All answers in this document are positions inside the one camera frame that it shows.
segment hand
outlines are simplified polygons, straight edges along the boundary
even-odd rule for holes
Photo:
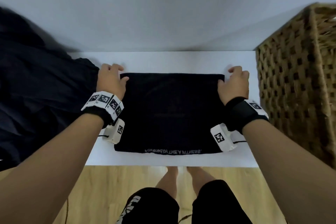
[[[116,95],[120,101],[124,98],[126,92],[126,82],[129,77],[121,80],[118,77],[118,71],[124,71],[124,68],[118,64],[103,64],[98,73],[97,91],[106,91]]]
[[[242,71],[241,66],[235,66],[229,69],[229,81],[223,82],[218,80],[218,94],[219,98],[226,105],[231,99],[235,97],[249,98],[249,77],[248,71]]]

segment person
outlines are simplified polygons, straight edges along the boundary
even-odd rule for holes
[[[129,78],[123,67],[103,64],[97,91],[123,99]],[[236,66],[228,82],[218,82],[226,105],[248,98],[249,73]],[[103,127],[103,119],[85,113],[0,181],[0,223],[52,223],[77,181]],[[336,172],[266,120],[253,120],[242,133],[289,223],[336,223]],[[193,223],[250,223],[233,193],[199,167],[189,167],[197,199]],[[177,222],[177,168],[169,167],[156,188],[132,195],[118,224]]]

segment forearm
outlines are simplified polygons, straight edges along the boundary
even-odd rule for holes
[[[334,223],[336,172],[264,120],[243,135],[289,223]]]
[[[1,223],[52,223],[103,127],[84,114],[0,182]]]

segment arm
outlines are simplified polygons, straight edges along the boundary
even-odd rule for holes
[[[127,77],[119,65],[104,64],[97,91],[124,97]],[[103,120],[83,114],[0,181],[0,223],[52,223],[75,185],[103,127]]]
[[[218,83],[224,104],[248,98],[249,73],[233,67],[230,80]],[[265,120],[245,125],[243,135],[289,223],[336,222],[336,171]]]

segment black shorts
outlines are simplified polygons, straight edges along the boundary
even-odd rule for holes
[[[175,199],[162,189],[144,188],[129,197],[117,224],[177,224],[178,221],[179,205]],[[200,189],[198,197],[192,204],[191,222],[192,224],[251,223],[223,180],[208,182]]]

